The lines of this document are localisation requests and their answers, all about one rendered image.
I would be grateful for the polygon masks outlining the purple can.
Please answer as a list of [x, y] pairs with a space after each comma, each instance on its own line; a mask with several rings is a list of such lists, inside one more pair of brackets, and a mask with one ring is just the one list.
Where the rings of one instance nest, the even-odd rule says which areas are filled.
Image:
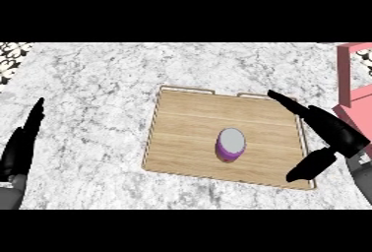
[[219, 135], [216, 142], [216, 153], [222, 161], [235, 161], [245, 150], [244, 134], [236, 128], [226, 128]]

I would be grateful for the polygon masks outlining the wooden tray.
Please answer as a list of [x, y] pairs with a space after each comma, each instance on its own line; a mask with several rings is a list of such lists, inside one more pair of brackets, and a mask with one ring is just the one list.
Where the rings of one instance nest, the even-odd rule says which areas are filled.
[[313, 180], [287, 180], [307, 155], [303, 121], [269, 96], [160, 87], [145, 170], [313, 190]]

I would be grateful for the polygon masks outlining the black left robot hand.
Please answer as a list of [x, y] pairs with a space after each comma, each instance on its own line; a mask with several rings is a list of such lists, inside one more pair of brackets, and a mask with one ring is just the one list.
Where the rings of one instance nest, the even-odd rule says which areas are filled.
[[18, 127], [0, 157], [0, 182], [8, 182], [11, 176], [30, 173], [36, 139], [45, 119], [45, 99], [40, 98], [28, 115], [25, 125]]

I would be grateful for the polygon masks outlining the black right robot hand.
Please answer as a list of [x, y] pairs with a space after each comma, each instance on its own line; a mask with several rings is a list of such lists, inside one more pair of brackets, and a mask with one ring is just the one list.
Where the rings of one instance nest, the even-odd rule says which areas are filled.
[[282, 94], [267, 95], [297, 114], [328, 143], [328, 148], [313, 151], [287, 174], [287, 181], [313, 180], [335, 162], [335, 153], [352, 158], [371, 144], [363, 134], [318, 106], [304, 107]]

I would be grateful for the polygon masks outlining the pink cardboard box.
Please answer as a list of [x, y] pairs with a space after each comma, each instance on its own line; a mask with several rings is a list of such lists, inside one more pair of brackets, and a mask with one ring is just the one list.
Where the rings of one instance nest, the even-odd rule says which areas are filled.
[[350, 42], [337, 47], [338, 118], [372, 141], [372, 84], [355, 89], [350, 76], [350, 54], [372, 48], [372, 42]]

